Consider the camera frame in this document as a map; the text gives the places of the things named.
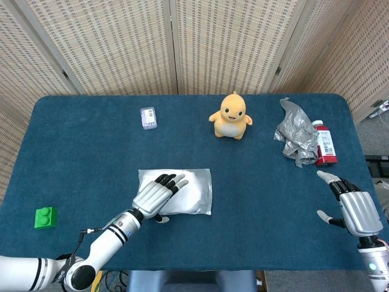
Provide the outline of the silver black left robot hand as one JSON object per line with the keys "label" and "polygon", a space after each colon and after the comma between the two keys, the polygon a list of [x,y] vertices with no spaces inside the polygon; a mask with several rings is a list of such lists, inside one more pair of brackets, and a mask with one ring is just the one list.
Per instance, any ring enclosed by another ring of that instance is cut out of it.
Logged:
{"label": "silver black left robot hand", "polygon": [[166,173],[149,182],[133,199],[131,213],[138,219],[155,219],[158,223],[169,222],[167,216],[161,216],[160,210],[167,202],[188,184],[185,175],[168,175]]}

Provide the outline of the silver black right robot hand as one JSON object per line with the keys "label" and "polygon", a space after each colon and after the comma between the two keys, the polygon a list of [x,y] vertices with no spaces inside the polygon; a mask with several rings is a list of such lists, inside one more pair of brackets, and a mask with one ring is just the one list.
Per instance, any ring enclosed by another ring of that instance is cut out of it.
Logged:
{"label": "silver black right robot hand", "polygon": [[333,218],[318,210],[317,215],[322,221],[345,228],[357,238],[378,235],[383,230],[376,205],[368,192],[332,173],[318,170],[317,175],[327,183],[342,212],[342,218]]}

